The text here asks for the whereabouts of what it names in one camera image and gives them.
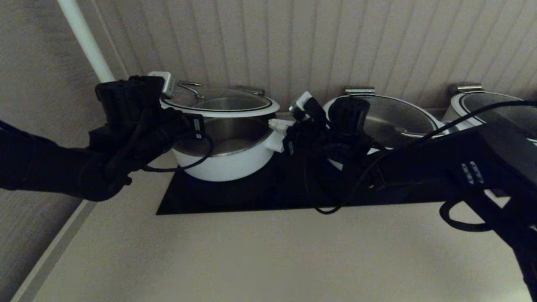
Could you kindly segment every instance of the pot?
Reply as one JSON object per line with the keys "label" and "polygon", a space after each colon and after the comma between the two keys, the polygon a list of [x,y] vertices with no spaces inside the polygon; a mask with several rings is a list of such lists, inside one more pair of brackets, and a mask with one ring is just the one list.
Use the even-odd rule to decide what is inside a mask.
{"label": "pot", "polygon": [[[481,84],[454,85],[450,88],[453,97],[443,121],[458,119],[483,106],[522,100],[513,96],[486,92]],[[510,123],[527,133],[528,139],[537,136],[537,109],[533,107],[503,107],[469,118],[457,125],[459,130],[475,127],[484,123]]]}
{"label": "pot", "polygon": [[[204,117],[205,132],[214,149],[203,163],[186,169],[189,175],[211,182],[233,181],[253,174],[268,163],[274,151],[283,152],[284,136],[269,128],[278,103],[262,90],[205,89],[179,82],[174,99],[164,106]],[[182,140],[173,147],[180,166],[197,162],[209,151],[206,140]]]}
{"label": "pot", "polygon": [[340,98],[359,97],[370,103],[364,132],[387,148],[397,148],[444,124],[422,108],[400,99],[378,96],[374,88],[348,88],[347,95],[332,99],[323,106],[328,109]]}

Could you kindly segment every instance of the countertop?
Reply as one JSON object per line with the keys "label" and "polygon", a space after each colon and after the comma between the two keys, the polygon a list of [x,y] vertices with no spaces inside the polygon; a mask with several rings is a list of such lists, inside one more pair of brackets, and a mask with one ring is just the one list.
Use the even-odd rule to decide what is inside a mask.
{"label": "countertop", "polygon": [[531,301],[511,249],[450,228],[440,203],[156,216],[172,174],[132,176],[62,230],[16,301]]}

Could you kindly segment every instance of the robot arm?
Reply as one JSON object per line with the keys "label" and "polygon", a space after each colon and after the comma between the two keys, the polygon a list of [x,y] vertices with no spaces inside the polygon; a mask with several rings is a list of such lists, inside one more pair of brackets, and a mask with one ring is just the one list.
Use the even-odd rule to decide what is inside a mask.
{"label": "robot arm", "polygon": [[113,197],[132,182],[130,172],[145,167],[179,138],[205,136],[202,116],[161,108],[163,86],[163,78],[151,76],[97,85],[107,124],[90,132],[90,145],[84,149],[63,148],[1,123],[0,188],[92,201]]}
{"label": "robot arm", "polygon": [[[312,191],[313,203],[319,207],[375,205],[386,199],[444,200],[440,216],[450,226],[467,232],[494,231],[513,249],[532,299],[537,301],[537,147],[506,123],[485,124],[367,155],[364,150],[374,147],[374,140],[365,139],[359,129],[365,118],[360,112],[367,113],[368,108],[364,102],[334,103],[330,121],[321,116],[313,98],[302,105],[303,112],[294,112],[297,122],[287,130],[284,146],[288,153],[305,158],[304,183]],[[326,165],[327,159],[344,165],[341,172],[324,178],[330,173],[327,166],[335,169]],[[486,189],[501,189],[511,199],[502,207],[484,193]],[[462,201],[483,224],[451,219],[450,209]],[[317,210],[330,214],[339,208]]]}

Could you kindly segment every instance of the white pipe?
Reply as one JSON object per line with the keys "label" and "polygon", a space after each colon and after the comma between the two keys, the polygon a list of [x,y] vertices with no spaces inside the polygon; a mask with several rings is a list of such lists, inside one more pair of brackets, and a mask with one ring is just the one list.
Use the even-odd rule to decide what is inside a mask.
{"label": "white pipe", "polygon": [[93,71],[102,83],[115,81],[76,0],[57,0]]}

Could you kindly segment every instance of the wall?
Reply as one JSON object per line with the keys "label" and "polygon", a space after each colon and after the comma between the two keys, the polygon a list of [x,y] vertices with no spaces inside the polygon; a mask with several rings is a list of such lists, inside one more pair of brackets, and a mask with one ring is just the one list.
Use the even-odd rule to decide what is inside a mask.
{"label": "wall", "polygon": [[[54,0],[0,2],[0,119],[66,147],[105,121],[98,83]],[[0,301],[9,301],[80,200],[0,190]]]}
{"label": "wall", "polygon": [[283,104],[373,85],[447,107],[451,83],[519,97],[537,83],[536,1],[94,0],[84,12],[120,76],[165,69]]}

